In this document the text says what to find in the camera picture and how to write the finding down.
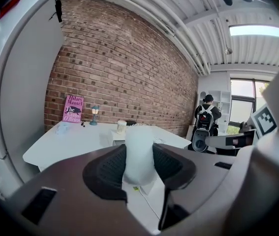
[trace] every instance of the white cup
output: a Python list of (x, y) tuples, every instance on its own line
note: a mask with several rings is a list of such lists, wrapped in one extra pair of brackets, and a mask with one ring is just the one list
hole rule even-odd
[(127, 122), (124, 121), (124, 120), (119, 120), (118, 121), (118, 130), (117, 130), (117, 133), (118, 134), (122, 134), (126, 131), (126, 125), (127, 125)]

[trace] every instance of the lamp base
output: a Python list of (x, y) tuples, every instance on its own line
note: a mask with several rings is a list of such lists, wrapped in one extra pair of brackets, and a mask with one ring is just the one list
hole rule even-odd
[(98, 123), (95, 120), (93, 120), (93, 121), (90, 121), (89, 124), (92, 126), (96, 126)]

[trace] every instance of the black shirt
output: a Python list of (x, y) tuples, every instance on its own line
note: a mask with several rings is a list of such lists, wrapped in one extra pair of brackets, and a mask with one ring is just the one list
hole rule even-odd
[[(206, 110), (206, 109), (209, 108), (210, 105), (209, 105), (209, 104), (203, 104), (202, 106), (203, 106), (203, 108)], [(198, 106), (198, 107), (196, 108), (195, 114), (194, 114), (195, 118), (197, 118), (197, 114), (198, 114), (201, 110), (202, 110), (202, 107), (201, 107), (201, 106)], [(219, 110), (218, 110), (217, 107), (213, 107), (213, 108), (211, 109), (211, 112), (212, 112), (212, 114), (213, 114), (214, 121), (217, 120), (217, 119), (219, 119), (219, 118), (221, 117), (221, 112), (219, 112)]]

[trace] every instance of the fluorescent light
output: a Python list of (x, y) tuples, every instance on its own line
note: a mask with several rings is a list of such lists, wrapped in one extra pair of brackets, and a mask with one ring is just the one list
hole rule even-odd
[(279, 37), (279, 28), (262, 25), (230, 26), (230, 35), (267, 35)]

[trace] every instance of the shelving unit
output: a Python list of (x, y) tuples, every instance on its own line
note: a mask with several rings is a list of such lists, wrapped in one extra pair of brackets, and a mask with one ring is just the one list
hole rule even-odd
[(219, 91), (219, 90), (209, 90), (208, 92), (200, 92), (198, 95), (199, 105), (203, 104), (203, 99), (207, 94), (211, 94), (214, 98), (214, 105), (220, 109), (221, 118), (218, 119), (218, 135), (226, 135), (230, 112), (231, 112), (231, 92), (229, 91)]

